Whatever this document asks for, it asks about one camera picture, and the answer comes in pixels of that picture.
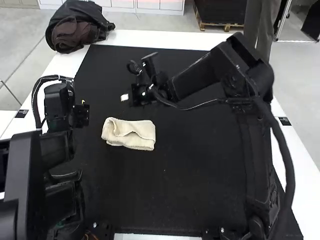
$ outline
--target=wooden pallet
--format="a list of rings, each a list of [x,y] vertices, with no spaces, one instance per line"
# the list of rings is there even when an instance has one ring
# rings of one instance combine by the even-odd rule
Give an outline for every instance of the wooden pallet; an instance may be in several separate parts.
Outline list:
[[[229,32],[230,31],[230,27],[241,27],[243,28],[243,24],[238,24],[238,23],[212,23],[212,22],[203,22],[201,20],[201,17],[199,15],[199,12],[198,12],[198,9],[197,9],[197,6],[195,3],[193,3],[193,9],[194,9],[194,13],[195,13],[195,17],[196,17],[196,20],[198,22],[198,25],[199,25],[199,28],[200,28],[200,31],[205,31],[205,27],[206,26],[222,26],[224,27],[224,31],[225,32]]]

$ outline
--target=cabinet drawer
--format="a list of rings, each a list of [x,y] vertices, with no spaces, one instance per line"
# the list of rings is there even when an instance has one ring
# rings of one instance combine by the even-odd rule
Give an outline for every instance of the cabinet drawer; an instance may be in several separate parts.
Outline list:
[[[93,0],[101,7],[111,7],[111,0]]]
[[[40,0],[41,4],[62,5],[62,0]]]
[[[160,9],[160,0],[137,0],[138,9]]]
[[[183,4],[183,0],[160,0],[160,9],[182,11]]]
[[[33,6],[37,6],[38,2],[37,0],[21,0],[23,5],[33,5]]]
[[[5,4],[20,5],[19,0],[4,0]]]
[[[135,7],[134,0],[111,0],[113,8],[130,8]]]

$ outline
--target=table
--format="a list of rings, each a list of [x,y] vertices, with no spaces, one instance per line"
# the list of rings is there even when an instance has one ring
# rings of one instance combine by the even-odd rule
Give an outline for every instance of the table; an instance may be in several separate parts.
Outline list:
[[[191,33],[191,32],[160,32],[160,31],[137,31],[116,30],[110,33],[107,40],[99,42],[99,45],[148,47],[183,50],[209,51],[220,42],[228,38],[230,34],[225,33]],[[74,77],[89,49],[83,49],[71,54],[59,54],[52,59],[43,76],[59,74]],[[44,117],[44,84],[38,94],[39,112]],[[275,117],[285,117],[286,114],[274,98],[271,103],[272,112]],[[21,109],[30,110],[25,118],[14,118],[1,139],[11,138],[13,134],[35,130],[35,121],[31,110],[31,95],[23,103]],[[320,172],[301,142],[299,136],[292,126],[280,127],[286,137],[295,168],[296,190],[292,204],[292,210],[299,224],[305,240],[319,239],[318,216],[320,216]],[[285,168],[274,136],[271,137],[273,164],[282,187],[286,186]],[[172,236],[161,236],[162,239],[178,239]],[[136,234],[116,234],[117,240],[134,240],[141,236]]]
[[[0,137],[6,131],[8,125],[15,117],[17,111],[15,110],[0,110]]]

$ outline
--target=black foam padding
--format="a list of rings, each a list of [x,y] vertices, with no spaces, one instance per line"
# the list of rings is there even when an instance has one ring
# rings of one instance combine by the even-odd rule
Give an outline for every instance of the black foam padding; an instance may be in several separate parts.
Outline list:
[[[169,76],[206,53],[92,45],[76,74],[76,99],[90,105],[90,123],[75,131],[76,156],[63,168],[83,169],[86,217],[108,220],[123,233],[199,236],[203,229],[217,227],[244,231],[245,164],[230,108],[215,105],[185,112],[120,102],[135,81],[127,62],[153,52],[159,52],[160,69]],[[189,107],[223,95],[216,84],[180,104]],[[107,117],[151,120],[154,151],[108,145],[101,139]]]

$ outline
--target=black jacket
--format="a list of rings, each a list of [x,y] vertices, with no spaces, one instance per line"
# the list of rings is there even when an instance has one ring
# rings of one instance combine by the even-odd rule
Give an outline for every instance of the black jacket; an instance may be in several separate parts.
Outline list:
[[[50,19],[45,39],[53,50],[68,54],[82,49],[84,44],[105,40],[107,32],[115,27],[93,1],[67,0]]]

